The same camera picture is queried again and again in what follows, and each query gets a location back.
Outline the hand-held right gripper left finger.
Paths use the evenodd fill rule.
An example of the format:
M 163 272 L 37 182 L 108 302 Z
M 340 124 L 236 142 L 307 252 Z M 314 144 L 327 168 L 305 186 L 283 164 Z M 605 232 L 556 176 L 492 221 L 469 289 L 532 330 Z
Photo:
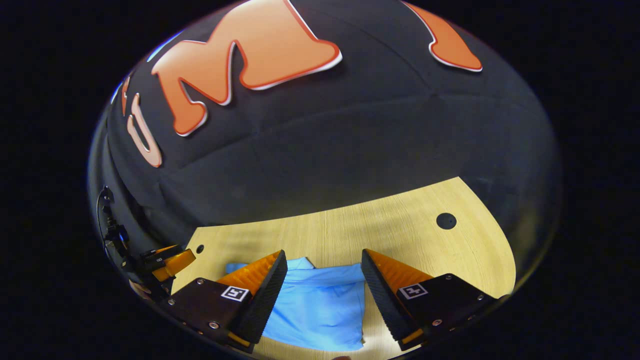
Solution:
M 188 282 L 167 299 L 167 315 L 220 347 L 253 353 L 274 310 L 288 271 L 275 251 L 218 280 Z

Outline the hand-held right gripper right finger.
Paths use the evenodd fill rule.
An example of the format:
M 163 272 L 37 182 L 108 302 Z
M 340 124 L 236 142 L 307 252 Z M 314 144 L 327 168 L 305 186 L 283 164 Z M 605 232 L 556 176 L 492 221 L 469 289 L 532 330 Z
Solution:
M 432 276 L 368 248 L 361 253 L 361 270 L 402 351 L 451 338 L 499 301 L 453 273 Z

